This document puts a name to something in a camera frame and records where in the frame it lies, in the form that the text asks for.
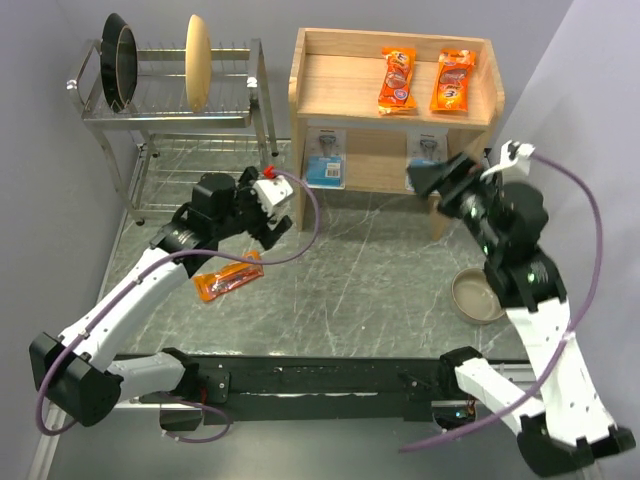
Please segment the wooden two-tier shelf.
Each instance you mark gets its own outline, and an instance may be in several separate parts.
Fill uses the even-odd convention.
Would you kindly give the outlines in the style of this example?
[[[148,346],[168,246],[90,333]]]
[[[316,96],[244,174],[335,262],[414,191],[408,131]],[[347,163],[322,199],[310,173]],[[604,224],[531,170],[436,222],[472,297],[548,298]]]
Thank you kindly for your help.
[[[382,116],[377,99],[386,72],[385,47],[417,52],[411,92],[414,115]],[[469,107],[462,113],[435,113],[429,104],[442,49],[476,53]],[[295,45],[288,91],[294,171],[305,170],[310,121],[346,132],[345,188],[404,194],[407,133],[444,128],[448,151],[480,160],[505,107],[498,62],[488,39],[363,30],[302,28]]]

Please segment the orange razor pack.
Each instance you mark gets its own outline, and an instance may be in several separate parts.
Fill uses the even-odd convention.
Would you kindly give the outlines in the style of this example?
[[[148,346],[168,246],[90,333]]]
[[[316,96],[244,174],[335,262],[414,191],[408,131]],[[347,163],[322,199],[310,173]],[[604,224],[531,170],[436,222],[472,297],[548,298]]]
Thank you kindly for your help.
[[[443,49],[430,101],[432,112],[467,112],[469,83],[476,53],[467,49]]]
[[[411,94],[411,81],[416,62],[416,49],[385,47],[382,55],[386,71],[377,105],[380,115],[414,115],[417,102]]]
[[[261,259],[257,251],[249,251],[244,259],[245,262],[231,262],[214,273],[195,275],[192,281],[200,300],[212,302],[264,275],[261,265],[248,263],[248,260]]]

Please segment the blue razor blister pack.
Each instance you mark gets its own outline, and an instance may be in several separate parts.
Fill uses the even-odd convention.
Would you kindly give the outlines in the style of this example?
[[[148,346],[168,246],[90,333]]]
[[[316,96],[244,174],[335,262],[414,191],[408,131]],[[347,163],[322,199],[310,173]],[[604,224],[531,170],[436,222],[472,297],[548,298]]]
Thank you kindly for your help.
[[[428,166],[447,161],[445,134],[409,133],[406,141],[406,167]]]
[[[346,187],[346,143],[345,129],[311,127],[307,130],[303,174],[310,187],[317,189]]]

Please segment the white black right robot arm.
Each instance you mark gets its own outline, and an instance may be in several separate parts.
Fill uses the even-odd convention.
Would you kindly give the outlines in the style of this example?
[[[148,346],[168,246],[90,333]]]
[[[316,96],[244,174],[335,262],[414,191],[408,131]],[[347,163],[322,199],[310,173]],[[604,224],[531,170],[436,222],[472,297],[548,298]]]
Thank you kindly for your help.
[[[412,443],[409,450],[501,422],[515,435],[528,467],[551,478],[628,452],[636,440],[604,406],[575,335],[583,312],[571,309],[557,265],[539,246],[548,221],[542,193],[526,182],[498,184],[495,173],[464,154],[407,169],[415,193],[437,194],[438,211],[460,220],[481,248],[484,275],[520,337],[535,380],[528,389],[517,387],[472,348],[444,355],[439,390],[449,398],[467,394],[489,415]]]

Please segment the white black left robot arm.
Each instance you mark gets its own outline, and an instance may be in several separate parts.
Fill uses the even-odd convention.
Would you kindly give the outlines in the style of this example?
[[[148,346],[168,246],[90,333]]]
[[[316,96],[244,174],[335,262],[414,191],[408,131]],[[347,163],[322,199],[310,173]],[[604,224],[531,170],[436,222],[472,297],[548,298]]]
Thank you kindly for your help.
[[[230,259],[219,244],[243,233],[269,250],[291,228],[277,211],[304,181],[274,167],[246,168],[239,178],[206,173],[163,225],[129,273],[79,320],[60,334],[39,334],[29,346],[36,406],[58,406],[73,424],[90,427],[116,404],[158,393],[199,407],[206,387],[200,365],[165,348],[153,355],[117,360],[122,344],[175,289],[212,257]]]

